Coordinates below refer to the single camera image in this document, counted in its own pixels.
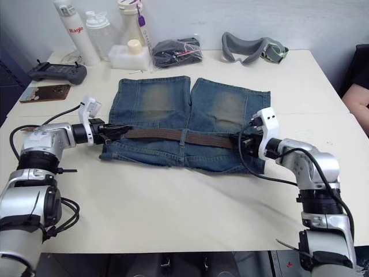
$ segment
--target brown belt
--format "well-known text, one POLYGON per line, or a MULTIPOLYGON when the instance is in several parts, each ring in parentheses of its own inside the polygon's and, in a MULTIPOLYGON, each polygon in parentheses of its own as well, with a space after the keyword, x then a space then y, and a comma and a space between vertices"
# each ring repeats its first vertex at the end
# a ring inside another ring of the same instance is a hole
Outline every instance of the brown belt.
MULTIPOLYGON (((181 141, 181 137, 182 131, 173 129, 132 129, 124 134, 124 138, 126 139, 165 139, 181 141)), ((190 144, 233 149, 232 143, 227 137, 187 133, 184 141, 190 144)))

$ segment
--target person's arm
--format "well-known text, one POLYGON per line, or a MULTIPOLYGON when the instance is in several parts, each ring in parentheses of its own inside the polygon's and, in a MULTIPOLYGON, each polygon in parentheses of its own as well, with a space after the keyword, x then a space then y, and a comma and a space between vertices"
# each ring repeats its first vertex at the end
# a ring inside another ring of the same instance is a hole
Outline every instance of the person's arm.
POLYGON ((369 89, 353 84, 342 98, 342 101, 369 136, 369 89))

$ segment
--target faded denim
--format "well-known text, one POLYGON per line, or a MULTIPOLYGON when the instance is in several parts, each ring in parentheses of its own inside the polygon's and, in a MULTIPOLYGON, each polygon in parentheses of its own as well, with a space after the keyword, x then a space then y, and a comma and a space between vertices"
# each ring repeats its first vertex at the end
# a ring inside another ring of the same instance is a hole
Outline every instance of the faded denim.
MULTIPOLYGON (((184 143, 186 134, 228 137, 239 132, 258 110, 269 106, 270 92, 252 91, 202 78, 196 81, 191 93, 187 76, 122 79, 109 122, 133 125, 135 129, 181 130, 182 141, 122 138, 106 144, 100 158, 189 167, 213 173, 247 173, 237 151, 184 143)), ((245 159, 251 169, 263 174, 263 160, 249 156, 245 159)))

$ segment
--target bottle cap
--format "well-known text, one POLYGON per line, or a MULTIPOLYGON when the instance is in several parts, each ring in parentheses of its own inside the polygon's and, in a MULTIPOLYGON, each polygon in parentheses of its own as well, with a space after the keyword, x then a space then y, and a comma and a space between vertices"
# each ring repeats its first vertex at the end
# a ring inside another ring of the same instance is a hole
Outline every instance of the bottle cap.
POLYGON ((107 12, 95 14, 93 10, 86 12, 86 26, 89 29, 101 29, 110 25, 109 20, 106 18, 107 12))
POLYGON ((144 8, 140 0, 118 0, 118 8, 122 14, 137 14, 137 6, 140 12, 144 8))
POLYGON ((55 0, 54 5, 60 16, 69 17, 76 13, 71 0, 55 0))
POLYGON ((128 52, 136 55, 142 52, 142 45, 138 39, 131 39, 127 42, 128 52))

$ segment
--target black cable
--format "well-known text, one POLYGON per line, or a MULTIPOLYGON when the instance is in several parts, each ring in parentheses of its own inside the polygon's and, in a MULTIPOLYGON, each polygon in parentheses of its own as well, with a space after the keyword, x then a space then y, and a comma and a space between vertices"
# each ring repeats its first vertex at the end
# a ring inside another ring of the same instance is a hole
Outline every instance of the black cable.
POLYGON ((78 108, 80 107, 80 105, 74 107, 74 108, 71 108, 70 110, 67 110, 67 111, 64 111, 60 114, 57 114, 55 116, 53 116, 52 118, 46 120, 43 125, 46 125, 46 124, 49 124, 51 121, 53 121, 54 119, 58 118, 58 117, 61 117, 62 115, 65 115, 65 114, 68 114, 68 113, 71 113, 72 111, 75 111, 75 110, 78 110, 78 108))
POLYGON ((294 182, 290 182, 290 181, 286 181, 286 180, 282 180, 282 179, 277 179, 277 178, 270 178, 270 177, 266 177, 263 175, 259 175, 255 172, 253 172, 247 165, 247 163, 245 162, 245 160, 243 159, 243 155, 242 155, 242 151, 241 151, 241 140, 242 140, 242 134, 244 133, 244 131, 246 130, 248 126, 244 126, 241 130, 241 132, 238 134, 238 153, 240 155, 241 161, 244 165, 244 167, 254 176, 260 178, 260 179, 264 179, 264 180, 268 180, 268 181, 273 181, 273 182, 281 182, 281 183, 285 183, 285 184, 289 184, 289 185, 293 185, 293 186, 297 186, 296 183, 294 182))
MULTIPOLYGON (((74 107, 74 108, 71 108, 70 110, 67 110, 67 111, 64 111, 60 114, 57 114, 55 116, 53 116, 52 118, 46 120, 44 122, 43 125, 46 125, 46 124, 49 124, 51 121, 53 121, 54 119, 58 118, 58 117, 61 117, 62 115, 65 115, 65 114, 68 114, 68 113, 71 113, 72 111, 75 111, 75 110, 78 110, 78 108, 80 107, 80 105, 74 107)), ((10 133, 10 136, 9 136, 9 143, 10 143, 10 147, 14 153, 14 155, 16 156, 17 160, 19 161, 19 154, 14 146, 14 134, 19 131, 20 129, 23 129, 23 128, 28 128, 28 127, 39 127, 40 125, 22 125, 22 126, 19 126, 19 127, 16 127, 11 133, 10 133)))
POLYGON ((39 127, 40 125, 22 125, 22 126, 19 126, 19 127, 16 127, 11 133, 10 133, 10 136, 9 136, 9 143, 10 143, 10 147, 11 149, 13 150, 13 153, 14 155, 16 156, 17 160, 19 161, 19 154, 14 146, 14 134, 23 129, 23 128, 28 128, 28 127, 39 127))
POLYGON ((288 150, 286 152, 284 152, 283 154, 279 155, 279 158, 282 158, 285 155, 288 155, 292 152, 295 151, 301 151, 303 152, 306 156, 308 156, 308 158, 312 161, 312 163, 314 164, 314 166, 317 168, 317 171, 319 173, 319 176, 321 177, 323 183, 325 184, 330 197, 332 197, 337 203, 339 203, 339 205, 341 205, 343 207, 343 209, 345 209, 348 220, 350 222, 350 231, 351 231, 351 236, 352 239, 354 239, 354 235, 355 235, 355 227, 354 227, 354 222, 353 222, 353 216, 352 213, 350 211, 350 209, 348 208, 348 206, 346 205, 346 203, 344 203, 344 201, 339 198, 337 195, 335 195, 333 193, 332 187, 329 185, 327 178, 325 177, 322 168, 320 167, 319 163, 317 162, 317 160, 315 160, 315 158, 312 156, 312 154, 310 154, 307 150, 303 149, 303 148, 293 148, 291 150, 288 150))
MULTIPOLYGON (((241 140, 242 140, 242 134, 244 133, 244 131, 246 130, 248 126, 244 126, 241 130, 241 132, 239 133, 238 135, 238 151, 239 151, 239 155, 240 155, 240 158, 241 158, 241 161, 244 165, 244 167, 254 176, 258 177, 258 178, 261 178, 261 179, 265 179, 265 180, 268 180, 268 181, 274 181, 274 182, 281 182, 281 183, 285 183, 285 184, 290 184, 290 185, 294 185, 294 186, 297 186, 296 183, 293 183, 293 182, 289 182, 289 181, 286 181, 286 180, 282 180, 282 179, 275 179, 275 178, 270 178, 270 177, 266 177, 266 176, 262 176, 262 175, 259 175, 255 172, 253 172, 252 170, 250 170, 250 168, 248 167, 247 163, 244 161, 243 159, 243 155, 242 155, 242 151, 241 151, 241 140)), ((352 216, 352 213, 350 211, 350 209, 348 208, 348 206, 346 205, 346 203, 344 203, 344 201, 342 199, 340 199, 338 196, 336 196, 334 193, 333 193, 333 190, 332 190, 332 187, 329 185, 328 183, 328 180, 327 178, 325 177, 324 173, 323 173, 323 170, 322 168, 320 167, 319 163, 317 162, 317 160, 315 160, 315 158, 312 156, 312 154, 310 154, 307 150, 303 149, 303 148, 293 148, 291 150, 288 150, 286 151, 285 153, 281 154, 278 156, 278 158, 282 158, 283 156, 285 155, 288 155, 292 152, 295 152, 295 151, 301 151, 303 152, 305 155, 308 156, 308 158, 312 161, 312 163, 314 164, 314 166, 317 168, 317 171, 319 173, 319 176, 321 177, 323 183, 325 184, 329 194, 330 194, 330 197, 332 197, 337 203, 339 203, 339 205, 341 205, 343 207, 343 209, 345 209, 345 212, 347 214, 347 217, 348 217, 348 220, 350 222, 350 231, 351 231, 351 236, 352 236, 352 239, 354 240, 354 237, 355 237, 355 226, 354 226, 354 222, 353 222, 353 216, 352 216)))
POLYGON ((18 261, 19 263, 26 266, 26 269, 22 273, 21 277, 36 276, 36 271, 34 271, 32 269, 31 264, 29 262, 27 262, 26 260, 22 259, 21 257, 15 256, 15 255, 12 255, 12 254, 1 254, 1 257, 6 258, 6 259, 11 259, 11 260, 14 260, 14 261, 18 261))
POLYGON ((80 206, 76 202, 74 202, 73 200, 65 198, 65 197, 62 197, 61 200, 62 200, 61 201, 62 204, 69 207, 74 212, 74 215, 70 219, 68 219, 66 222, 61 224, 58 228, 56 228, 57 233, 63 232, 65 230, 71 228, 80 219, 80 206))

